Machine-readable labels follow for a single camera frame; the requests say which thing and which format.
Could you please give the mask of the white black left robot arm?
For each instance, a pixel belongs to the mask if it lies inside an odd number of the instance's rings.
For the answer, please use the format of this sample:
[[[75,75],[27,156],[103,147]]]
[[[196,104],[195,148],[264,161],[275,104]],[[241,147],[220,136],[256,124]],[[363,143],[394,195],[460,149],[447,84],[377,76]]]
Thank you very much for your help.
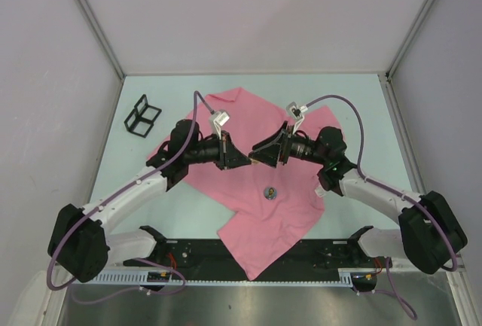
[[[151,156],[136,177],[111,195],[76,207],[64,206],[57,215],[47,248],[52,264],[59,264],[75,280],[89,282],[108,265],[145,260],[156,266],[166,257],[166,238],[151,226],[129,233],[113,231],[150,200],[182,181],[193,164],[212,163],[221,171],[248,166],[251,160],[224,130],[200,135],[193,120],[180,120],[170,137]]]

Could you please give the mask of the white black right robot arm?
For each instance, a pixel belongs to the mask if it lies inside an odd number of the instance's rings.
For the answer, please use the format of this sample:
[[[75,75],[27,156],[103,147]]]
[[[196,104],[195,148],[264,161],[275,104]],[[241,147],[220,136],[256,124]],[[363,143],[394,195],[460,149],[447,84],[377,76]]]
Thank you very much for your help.
[[[327,192],[349,197],[392,219],[399,231],[370,228],[347,248],[349,261],[364,267],[374,256],[402,257],[418,270],[433,274],[451,262],[468,244],[446,199],[431,191],[425,195],[398,190],[367,175],[345,155],[346,143],[340,129],[326,126],[316,139],[299,136],[284,123],[271,137],[252,147],[249,156],[275,167],[293,157],[321,165],[317,173]]]

